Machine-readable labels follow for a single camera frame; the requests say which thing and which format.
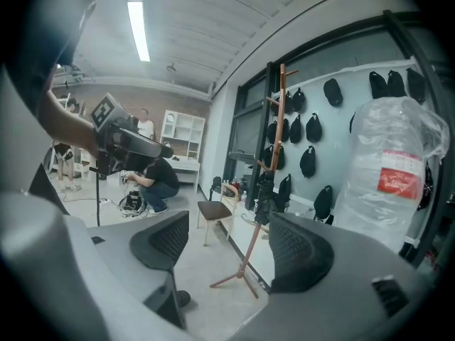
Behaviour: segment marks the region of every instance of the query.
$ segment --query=standing man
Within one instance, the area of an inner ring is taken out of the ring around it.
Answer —
[[[147,109],[141,109],[139,112],[139,123],[137,123],[139,133],[148,139],[154,140],[154,123],[149,120],[149,112]]]
[[[69,112],[74,112],[77,106],[76,99],[70,98],[66,103],[66,110]],[[55,154],[57,155],[57,175],[58,175],[58,183],[60,185],[60,191],[64,192],[65,190],[69,189],[73,192],[80,190],[80,185],[74,183],[73,175],[74,175],[74,154],[71,146],[63,143],[58,143],[57,141],[54,142],[54,150]],[[63,161],[65,161],[66,165],[68,166],[68,180],[70,181],[70,186],[68,187],[63,180]]]
[[[150,215],[167,211],[168,207],[163,199],[175,196],[180,188],[176,172],[164,158],[155,158],[147,167],[144,177],[132,173],[127,179],[140,184],[139,193],[152,208]]]

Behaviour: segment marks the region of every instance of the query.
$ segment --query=bottle label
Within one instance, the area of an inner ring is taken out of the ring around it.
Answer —
[[[422,171],[419,157],[404,151],[384,150],[378,190],[416,200],[422,194]]]

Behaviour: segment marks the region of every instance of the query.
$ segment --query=wooden coat stand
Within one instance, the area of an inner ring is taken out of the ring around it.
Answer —
[[[286,65],[281,64],[279,66],[279,102],[275,101],[274,99],[271,99],[269,97],[266,97],[266,100],[270,102],[273,105],[278,105],[278,122],[277,122],[277,133],[275,134],[275,142],[274,142],[274,150],[273,150],[273,156],[272,156],[272,164],[270,168],[266,167],[263,162],[257,161],[257,164],[261,166],[264,171],[273,171],[275,172],[277,170],[277,165],[278,165],[278,155],[279,155],[279,148],[282,144],[282,133],[283,133],[283,121],[284,121],[284,108],[286,105],[286,76],[292,75],[293,73],[298,72],[298,70],[294,70],[291,72],[286,73]],[[259,236],[259,231],[261,230],[261,224],[256,223],[255,225],[255,230],[253,232],[253,236],[250,241],[250,245],[248,246],[247,253],[245,254],[245,258],[243,259],[242,264],[240,265],[240,268],[231,276],[228,276],[227,278],[224,278],[220,281],[217,281],[214,284],[211,284],[211,288],[215,288],[216,286],[219,286],[222,283],[225,283],[226,281],[229,281],[230,279],[233,278],[243,278],[245,283],[247,284],[248,288],[251,290],[255,298],[258,298],[257,293],[255,289],[252,287],[250,281],[248,281],[247,277],[245,276],[245,269],[247,268],[248,261],[250,260],[251,253],[253,252],[253,248],[255,247],[257,237]]]

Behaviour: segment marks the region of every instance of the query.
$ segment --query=bottle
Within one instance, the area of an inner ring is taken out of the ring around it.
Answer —
[[[243,194],[242,194],[242,203],[243,205],[245,206],[245,203],[247,202],[247,191],[245,191]]]

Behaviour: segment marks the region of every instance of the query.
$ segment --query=ceiling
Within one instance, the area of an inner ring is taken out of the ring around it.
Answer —
[[[142,0],[150,62],[139,60],[127,1],[97,0],[75,71],[60,71],[54,85],[141,85],[208,99],[234,57],[296,0]]]

